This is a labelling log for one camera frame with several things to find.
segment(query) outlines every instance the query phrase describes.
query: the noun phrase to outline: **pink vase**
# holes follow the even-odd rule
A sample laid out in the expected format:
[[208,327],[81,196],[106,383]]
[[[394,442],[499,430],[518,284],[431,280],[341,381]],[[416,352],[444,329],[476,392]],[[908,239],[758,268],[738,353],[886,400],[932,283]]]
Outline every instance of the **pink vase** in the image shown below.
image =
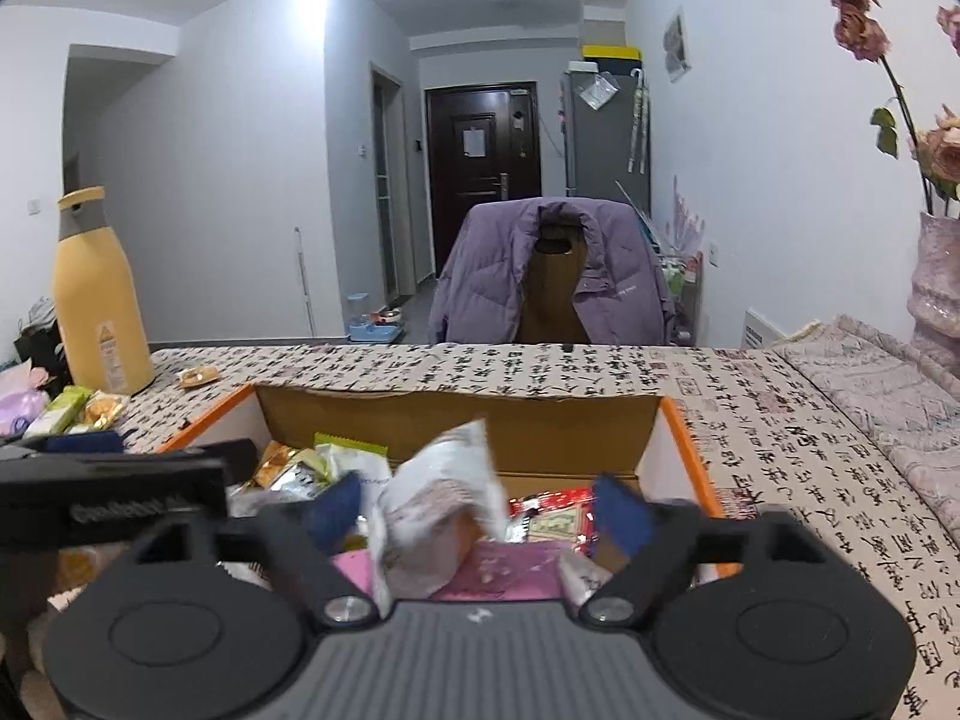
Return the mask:
[[907,309],[912,346],[960,376],[960,220],[920,214],[920,245]]

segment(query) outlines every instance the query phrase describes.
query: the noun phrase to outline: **white plastic bag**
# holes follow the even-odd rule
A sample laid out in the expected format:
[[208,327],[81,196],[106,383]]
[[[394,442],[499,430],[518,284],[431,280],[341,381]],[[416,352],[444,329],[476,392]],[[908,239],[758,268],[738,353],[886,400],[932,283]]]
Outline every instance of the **white plastic bag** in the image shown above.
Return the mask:
[[380,613],[395,598],[427,598],[447,584],[477,536],[504,541],[506,512],[483,420],[443,433],[402,464],[371,513]]

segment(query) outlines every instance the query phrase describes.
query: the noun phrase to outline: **flower stem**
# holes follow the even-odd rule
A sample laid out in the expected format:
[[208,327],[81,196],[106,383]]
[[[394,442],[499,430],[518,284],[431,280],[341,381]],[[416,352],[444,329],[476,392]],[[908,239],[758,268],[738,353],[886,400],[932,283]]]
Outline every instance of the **flower stem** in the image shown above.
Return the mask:
[[920,141],[917,139],[917,129],[913,125],[913,117],[910,116],[910,109],[907,107],[906,98],[904,98],[904,89],[896,82],[896,76],[894,76],[894,71],[890,69],[890,63],[887,62],[886,56],[880,57],[880,63],[883,65],[883,69],[887,71],[887,76],[890,76],[890,83],[894,85],[896,101],[904,113],[904,122],[906,122],[906,127],[910,131],[910,137],[913,139],[913,148],[917,154],[917,169],[920,171],[920,183],[923,184],[923,198],[926,200],[926,213],[933,216],[933,193],[930,191],[930,182],[926,180],[926,176],[923,175],[923,168],[920,167]]

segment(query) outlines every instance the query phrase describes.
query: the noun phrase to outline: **puffer jacket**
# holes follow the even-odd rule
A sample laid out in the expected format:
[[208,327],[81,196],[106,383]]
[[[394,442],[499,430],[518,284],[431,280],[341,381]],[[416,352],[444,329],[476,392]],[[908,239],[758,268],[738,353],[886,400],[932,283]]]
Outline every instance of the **puffer jacket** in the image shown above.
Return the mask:
[[534,197],[470,209],[437,283],[434,343],[511,343],[522,285],[543,224],[579,223],[587,245],[573,305],[591,343],[663,346],[673,302],[631,206]]

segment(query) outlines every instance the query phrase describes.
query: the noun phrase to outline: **bottle label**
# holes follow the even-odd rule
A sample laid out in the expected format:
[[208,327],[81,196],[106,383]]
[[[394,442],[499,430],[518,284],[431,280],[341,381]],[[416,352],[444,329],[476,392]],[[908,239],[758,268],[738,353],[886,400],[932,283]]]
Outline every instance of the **bottle label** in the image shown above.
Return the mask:
[[104,364],[107,391],[125,392],[127,375],[123,371],[123,362],[120,362],[120,346],[117,343],[113,322],[102,322],[97,325],[97,343],[100,347],[100,360]]

